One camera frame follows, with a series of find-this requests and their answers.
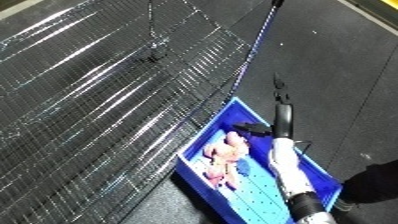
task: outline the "metal grid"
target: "metal grid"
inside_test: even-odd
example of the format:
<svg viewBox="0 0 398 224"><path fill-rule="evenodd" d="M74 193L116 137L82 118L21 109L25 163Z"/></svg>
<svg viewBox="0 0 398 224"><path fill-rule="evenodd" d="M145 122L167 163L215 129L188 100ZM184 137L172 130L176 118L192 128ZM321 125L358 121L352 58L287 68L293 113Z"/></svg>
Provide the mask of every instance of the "metal grid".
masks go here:
<svg viewBox="0 0 398 224"><path fill-rule="evenodd" d="M151 2L153 21L91 0L0 43L0 223L121 222L221 108L248 45Z"/></svg>

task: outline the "black floor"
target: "black floor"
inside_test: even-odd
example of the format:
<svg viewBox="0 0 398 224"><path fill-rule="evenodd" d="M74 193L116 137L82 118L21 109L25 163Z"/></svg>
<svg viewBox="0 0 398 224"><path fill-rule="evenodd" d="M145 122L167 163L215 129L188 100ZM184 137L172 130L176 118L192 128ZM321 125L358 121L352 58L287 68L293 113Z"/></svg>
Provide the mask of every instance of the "black floor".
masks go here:
<svg viewBox="0 0 398 224"><path fill-rule="evenodd" d="M264 0L191 1L249 43L270 5ZM0 21L0 39L72 4L63 2L44 1ZM308 154L337 179L398 159L397 36L337 1L286 1L237 94L266 120L272 120L274 72L289 85L296 139L313 140ZM220 223L203 203L172 175L127 223ZM359 205L340 223L396 220L395 199Z"/></svg>

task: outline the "blue tray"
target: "blue tray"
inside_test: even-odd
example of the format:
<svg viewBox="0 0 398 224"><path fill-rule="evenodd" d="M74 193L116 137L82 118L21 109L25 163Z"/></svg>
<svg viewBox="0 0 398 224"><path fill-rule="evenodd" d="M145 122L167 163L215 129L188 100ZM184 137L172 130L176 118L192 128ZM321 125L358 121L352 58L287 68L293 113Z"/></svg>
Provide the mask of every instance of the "blue tray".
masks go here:
<svg viewBox="0 0 398 224"><path fill-rule="evenodd" d="M237 190L233 191L226 186L215 189L203 175L210 164L210 159L203 156L204 146L224 138L228 131L233 130L232 124L239 122L266 123L242 101L238 98L233 98L179 152L176 167L177 173L227 223L294 223L275 185L275 177L267 166L267 155L271 147L271 137L251 137L249 139L250 154L245 160L250 166L250 174L247 177L239 176L240 187ZM307 156L303 156L300 166L309 177L318 196L329 211L341 191L341 185Z"/></svg>

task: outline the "plastic toy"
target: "plastic toy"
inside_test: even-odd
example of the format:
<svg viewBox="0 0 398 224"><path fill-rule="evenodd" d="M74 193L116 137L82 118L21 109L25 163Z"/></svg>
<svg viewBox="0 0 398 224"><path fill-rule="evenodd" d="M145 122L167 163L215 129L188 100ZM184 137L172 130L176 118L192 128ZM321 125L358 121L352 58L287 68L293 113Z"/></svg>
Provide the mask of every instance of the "plastic toy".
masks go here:
<svg viewBox="0 0 398 224"><path fill-rule="evenodd" d="M205 147L204 155L211 159L205 176L215 187L225 183L235 190L239 187L237 162L249 154L249 145L236 132L228 132L225 141L226 143L220 141Z"/></svg>

